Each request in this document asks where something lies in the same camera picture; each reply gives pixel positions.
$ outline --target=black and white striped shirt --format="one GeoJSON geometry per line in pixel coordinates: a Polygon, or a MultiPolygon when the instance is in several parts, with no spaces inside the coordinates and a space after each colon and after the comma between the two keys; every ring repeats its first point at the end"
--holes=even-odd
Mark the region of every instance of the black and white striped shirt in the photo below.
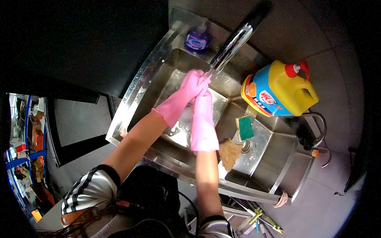
{"type": "MultiPolygon", "coordinates": [[[[80,178],[64,197],[62,215],[91,207],[95,208],[93,211],[96,213],[108,203],[115,201],[119,184],[120,178],[111,167],[99,165],[93,168],[80,178]]],[[[127,227],[122,216],[105,216],[92,223],[86,229],[86,234],[89,238],[105,238],[127,227]]],[[[214,216],[207,218],[206,222],[201,224],[199,237],[233,238],[234,232],[224,217],[214,216]]]]}

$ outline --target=brown strap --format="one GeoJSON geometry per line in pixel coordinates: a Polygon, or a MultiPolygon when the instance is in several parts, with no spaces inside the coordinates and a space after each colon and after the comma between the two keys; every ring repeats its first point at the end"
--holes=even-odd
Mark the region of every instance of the brown strap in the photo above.
{"type": "Polygon", "coordinates": [[[61,216],[61,223],[65,226],[75,223],[84,223],[94,218],[93,208],[70,212],[61,216]]]}

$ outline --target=yellow detergent bottle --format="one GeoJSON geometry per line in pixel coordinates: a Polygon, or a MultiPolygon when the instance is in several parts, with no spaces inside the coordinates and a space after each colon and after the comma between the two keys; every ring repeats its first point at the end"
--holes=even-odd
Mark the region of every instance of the yellow detergent bottle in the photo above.
{"type": "Polygon", "coordinates": [[[300,116],[319,98],[309,81],[308,66],[283,64],[279,60],[249,75],[241,90],[242,98],[265,116],[300,116]],[[302,69],[307,79],[297,74],[302,69]]]}

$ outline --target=green scouring sponge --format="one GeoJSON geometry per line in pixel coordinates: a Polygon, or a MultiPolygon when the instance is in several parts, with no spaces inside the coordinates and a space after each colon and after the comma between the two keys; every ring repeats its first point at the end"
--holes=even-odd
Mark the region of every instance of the green scouring sponge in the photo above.
{"type": "Polygon", "coordinates": [[[236,118],[235,123],[237,124],[239,141],[244,141],[254,136],[253,129],[251,128],[251,118],[249,115],[236,118]]]}

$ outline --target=striped sleeve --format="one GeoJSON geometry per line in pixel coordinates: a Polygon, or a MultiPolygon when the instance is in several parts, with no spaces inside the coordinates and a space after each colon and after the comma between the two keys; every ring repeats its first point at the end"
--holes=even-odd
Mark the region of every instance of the striped sleeve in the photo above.
{"type": "Polygon", "coordinates": [[[211,216],[200,225],[199,237],[202,238],[235,238],[230,223],[223,216],[211,216]]]}
{"type": "Polygon", "coordinates": [[[114,200],[120,186],[116,171],[107,165],[99,165],[80,178],[65,195],[62,215],[98,204],[106,205],[114,200]]]}

